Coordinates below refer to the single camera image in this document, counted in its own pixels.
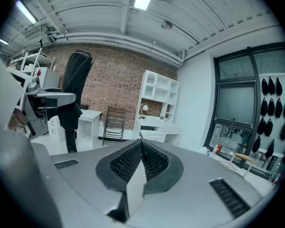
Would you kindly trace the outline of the group of black wall items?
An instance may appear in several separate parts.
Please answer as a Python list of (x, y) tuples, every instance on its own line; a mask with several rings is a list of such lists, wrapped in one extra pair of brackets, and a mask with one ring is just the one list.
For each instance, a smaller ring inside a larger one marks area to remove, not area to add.
[(285, 157), (285, 75), (260, 76), (260, 114), (250, 156), (265, 168)]

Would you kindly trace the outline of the light wooden chair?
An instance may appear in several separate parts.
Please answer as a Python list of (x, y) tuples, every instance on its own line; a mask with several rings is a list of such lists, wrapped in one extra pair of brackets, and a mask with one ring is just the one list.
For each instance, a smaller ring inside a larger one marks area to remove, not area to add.
[(246, 156), (246, 155), (244, 155), (244, 154), (241, 154), (241, 153), (234, 153), (234, 154), (233, 154), (233, 157), (232, 157), (231, 160), (228, 162), (228, 168), (230, 168), (231, 170), (233, 170), (233, 171), (235, 171), (235, 172), (237, 172), (237, 170), (236, 170), (236, 168), (232, 165), (232, 162), (233, 162), (233, 160), (234, 160), (235, 157), (240, 158), (241, 160), (245, 160), (245, 161), (250, 162), (249, 168), (247, 169), (246, 173), (243, 175), (243, 178), (244, 178), (244, 177), (248, 174), (248, 172), (250, 171), (250, 169), (252, 168), (252, 166), (253, 166), (253, 164), (254, 164), (254, 161), (253, 161), (250, 157), (248, 157), (248, 156)]

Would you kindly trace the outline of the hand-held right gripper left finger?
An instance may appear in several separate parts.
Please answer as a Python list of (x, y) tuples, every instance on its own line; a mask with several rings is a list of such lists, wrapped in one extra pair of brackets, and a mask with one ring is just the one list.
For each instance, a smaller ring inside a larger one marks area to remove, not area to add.
[(126, 192), (126, 186), (141, 162), (141, 140), (103, 157), (96, 165), (99, 180), (109, 190)]

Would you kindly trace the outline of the white open side cabinet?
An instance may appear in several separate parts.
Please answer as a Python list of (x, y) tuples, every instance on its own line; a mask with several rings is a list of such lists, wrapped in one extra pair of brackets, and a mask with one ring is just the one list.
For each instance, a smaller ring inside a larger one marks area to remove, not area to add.
[(82, 110), (76, 131), (78, 152), (93, 150), (97, 146), (101, 114), (99, 111)]

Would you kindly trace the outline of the dark framed window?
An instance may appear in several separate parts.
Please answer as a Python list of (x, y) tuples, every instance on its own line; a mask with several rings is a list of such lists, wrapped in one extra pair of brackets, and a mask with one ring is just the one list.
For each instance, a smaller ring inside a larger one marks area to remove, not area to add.
[[(261, 75), (285, 75), (285, 42), (277, 42), (214, 58), (215, 101), (205, 145), (211, 150), (222, 142), (218, 156), (230, 161), (234, 153), (250, 157), (250, 171), (272, 179), (285, 173), (285, 157), (260, 167), (250, 156), (260, 114)], [(235, 157), (233, 163), (248, 169), (250, 162)]]

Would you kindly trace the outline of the white drawer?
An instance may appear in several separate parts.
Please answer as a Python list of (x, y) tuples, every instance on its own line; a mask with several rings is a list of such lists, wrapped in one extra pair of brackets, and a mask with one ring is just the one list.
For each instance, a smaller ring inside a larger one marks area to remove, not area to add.
[(164, 142), (166, 138), (166, 133), (153, 131), (153, 130), (141, 130), (140, 133), (142, 138), (146, 140)]

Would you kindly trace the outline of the white metal shelf rack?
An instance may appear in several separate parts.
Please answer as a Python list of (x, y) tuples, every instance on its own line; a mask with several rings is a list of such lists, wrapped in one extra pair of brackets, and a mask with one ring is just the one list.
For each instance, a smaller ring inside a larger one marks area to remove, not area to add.
[(21, 56), (12, 58), (9, 67), (29, 76), (38, 75), (40, 67), (48, 66), (53, 69), (56, 58), (43, 52), (43, 48), (33, 52), (25, 52)]

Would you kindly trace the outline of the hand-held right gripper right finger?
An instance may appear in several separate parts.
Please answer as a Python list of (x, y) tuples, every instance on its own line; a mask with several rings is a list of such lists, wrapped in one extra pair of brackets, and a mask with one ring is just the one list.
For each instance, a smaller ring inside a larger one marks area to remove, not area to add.
[(183, 163), (175, 154), (156, 144), (141, 140), (142, 163), (145, 169), (145, 194), (168, 191), (183, 174)]

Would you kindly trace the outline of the white shelf hutch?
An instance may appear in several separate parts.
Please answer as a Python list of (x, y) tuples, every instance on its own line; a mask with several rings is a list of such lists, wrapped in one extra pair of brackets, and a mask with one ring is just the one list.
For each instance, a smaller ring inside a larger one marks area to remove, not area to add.
[(141, 103), (147, 103), (147, 116), (164, 116), (172, 123), (178, 100), (180, 83), (174, 79), (146, 70), (142, 77), (136, 117)]

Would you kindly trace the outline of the white filing drawer cabinet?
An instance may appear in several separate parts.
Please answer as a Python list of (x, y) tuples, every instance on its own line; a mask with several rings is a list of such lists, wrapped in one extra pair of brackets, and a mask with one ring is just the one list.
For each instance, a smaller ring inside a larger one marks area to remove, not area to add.
[(59, 117), (54, 116), (48, 120), (48, 133), (50, 138), (56, 141), (64, 141), (65, 140), (65, 130), (60, 125)]

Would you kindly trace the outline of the grey ceiling pipes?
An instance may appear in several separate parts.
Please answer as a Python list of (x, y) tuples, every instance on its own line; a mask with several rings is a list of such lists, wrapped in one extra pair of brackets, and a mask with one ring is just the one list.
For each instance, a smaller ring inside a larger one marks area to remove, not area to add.
[(90, 43), (128, 49), (156, 58), (174, 67), (179, 67), (185, 61), (183, 53), (175, 55), (157, 46), (155, 42), (151, 43), (126, 35), (108, 32), (73, 32), (57, 34), (53, 37), (57, 44)]

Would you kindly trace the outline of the gold arc globe lamp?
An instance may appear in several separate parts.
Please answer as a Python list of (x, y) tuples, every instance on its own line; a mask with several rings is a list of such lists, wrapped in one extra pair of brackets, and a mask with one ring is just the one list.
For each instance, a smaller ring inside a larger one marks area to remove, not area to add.
[(147, 103), (141, 103), (139, 107), (139, 114), (138, 118), (139, 119), (145, 119), (146, 118), (146, 112), (148, 111), (149, 107)]

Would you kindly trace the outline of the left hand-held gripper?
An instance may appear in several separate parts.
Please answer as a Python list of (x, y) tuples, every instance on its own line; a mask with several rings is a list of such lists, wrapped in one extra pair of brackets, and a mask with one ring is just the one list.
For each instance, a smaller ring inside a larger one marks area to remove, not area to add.
[[(28, 138), (37, 138), (48, 132), (48, 116), (45, 107), (61, 107), (76, 101), (76, 95), (65, 92), (43, 92), (47, 88), (57, 88), (60, 76), (47, 67), (39, 67), (32, 76), (11, 67), (7, 71), (22, 87), (22, 95), (16, 104), (14, 116), (24, 128)], [(41, 99), (44, 106), (35, 102)]]

